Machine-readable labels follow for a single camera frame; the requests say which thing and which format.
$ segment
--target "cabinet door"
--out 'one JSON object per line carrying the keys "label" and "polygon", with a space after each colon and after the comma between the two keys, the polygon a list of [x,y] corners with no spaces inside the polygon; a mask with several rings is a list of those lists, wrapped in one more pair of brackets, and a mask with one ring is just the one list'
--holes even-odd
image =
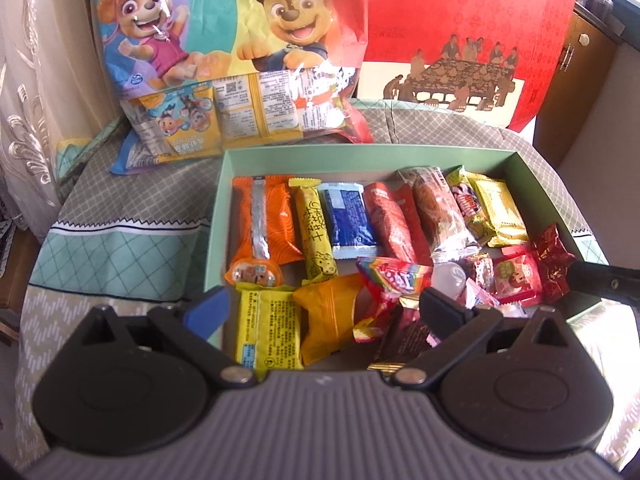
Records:
{"label": "cabinet door", "polygon": [[618,46],[573,14],[556,74],[536,120],[534,147],[558,168],[580,133]]}

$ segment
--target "silver screw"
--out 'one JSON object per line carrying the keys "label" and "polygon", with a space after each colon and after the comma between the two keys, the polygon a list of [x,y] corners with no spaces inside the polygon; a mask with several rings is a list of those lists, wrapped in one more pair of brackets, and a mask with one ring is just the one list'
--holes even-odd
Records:
{"label": "silver screw", "polygon": [[402,384],[422,384],[427,380],[427,373],[419,368],[400,368],[394,377]]}
{"label": "silver screw", "polygon": [[245,384],[254,377],[254,373],[242,366],[228,366],[220,372],[220,377],[227,383]]}

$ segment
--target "green box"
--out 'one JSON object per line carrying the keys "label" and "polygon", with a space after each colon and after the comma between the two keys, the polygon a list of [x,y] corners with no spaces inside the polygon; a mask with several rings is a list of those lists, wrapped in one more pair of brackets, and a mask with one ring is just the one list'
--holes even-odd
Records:
{"label": "green box", "polygon": [[[402,168],[439,166],[447,171],[461,164],[469,171],[506,180],[529,234],[537,235],[557,222],[565,247],[581,259],[560,213],[517,152],[407,144],[269,146],[225,153],[213,209],[205,288],[209,290],[224,283],[230,221],[238,217],[238,212],[232,210],[235,176],[295,174],[323,178],[328,182],[347,178],[354,182],[373,182],[388,178]],[[569,319],[597,301],[599,298],[571,293],[556,306]],[[214,336],[211,342],[215,344],[216,341]]]}

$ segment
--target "cartoon dog's nose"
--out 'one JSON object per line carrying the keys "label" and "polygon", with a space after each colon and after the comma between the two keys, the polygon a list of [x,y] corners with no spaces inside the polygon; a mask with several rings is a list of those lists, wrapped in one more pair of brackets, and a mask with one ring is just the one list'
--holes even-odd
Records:
{"label": "cartoon dog's nose", "polygon": [[297,9],[286,10],[281,14],[282,19],[285,22],[295,22],[300,15],[300,11]]}

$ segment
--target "beige curtain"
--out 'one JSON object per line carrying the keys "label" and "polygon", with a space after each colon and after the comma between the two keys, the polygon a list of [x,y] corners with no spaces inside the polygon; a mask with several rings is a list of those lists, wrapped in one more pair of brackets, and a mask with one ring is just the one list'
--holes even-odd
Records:
{"label": "beige curtain", "polygon": [[61,207],[60,155],[121,113],[90,9],[90,0],[0,0],[0,168],[18,224],[41,240]]}

